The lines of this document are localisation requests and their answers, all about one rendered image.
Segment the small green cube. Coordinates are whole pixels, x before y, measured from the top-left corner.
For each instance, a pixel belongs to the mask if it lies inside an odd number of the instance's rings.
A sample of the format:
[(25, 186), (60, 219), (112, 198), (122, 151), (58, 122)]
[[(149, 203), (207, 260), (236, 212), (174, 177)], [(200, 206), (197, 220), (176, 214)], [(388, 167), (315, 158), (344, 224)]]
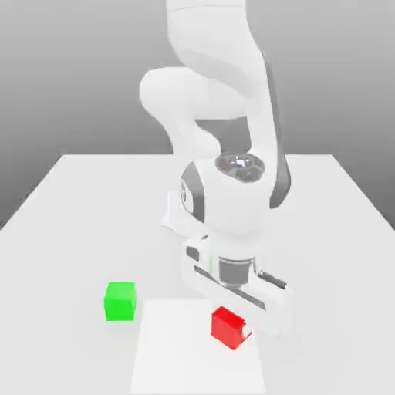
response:
[(103, 299), (107, 321), (133, 321), (137, 305), (134, 282), (109, 282)]

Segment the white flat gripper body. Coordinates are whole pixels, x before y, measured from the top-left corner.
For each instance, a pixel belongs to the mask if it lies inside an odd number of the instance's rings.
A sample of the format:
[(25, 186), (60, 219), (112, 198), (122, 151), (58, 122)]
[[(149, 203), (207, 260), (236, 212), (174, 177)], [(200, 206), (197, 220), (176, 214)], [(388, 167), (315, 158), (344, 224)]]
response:
[(291, 289), (263, 270), (256, 256), (241, 258), (235, 250), (222, 256), (208, 236), (197, 236), (183, 243), (181, 276), (192, 289), (242, 317), (253, 329), (283, 336), (292, 327)]

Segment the small red cube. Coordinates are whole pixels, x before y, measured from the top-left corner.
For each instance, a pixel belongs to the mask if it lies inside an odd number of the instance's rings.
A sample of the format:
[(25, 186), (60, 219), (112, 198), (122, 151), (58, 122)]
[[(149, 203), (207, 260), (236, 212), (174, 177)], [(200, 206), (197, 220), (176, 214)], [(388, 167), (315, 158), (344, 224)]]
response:
[(241, 333), (244, 322), (242, 317), (220, 306), (211, 315), (211, 335), (228, 348), (236, 350), (246, 340)]

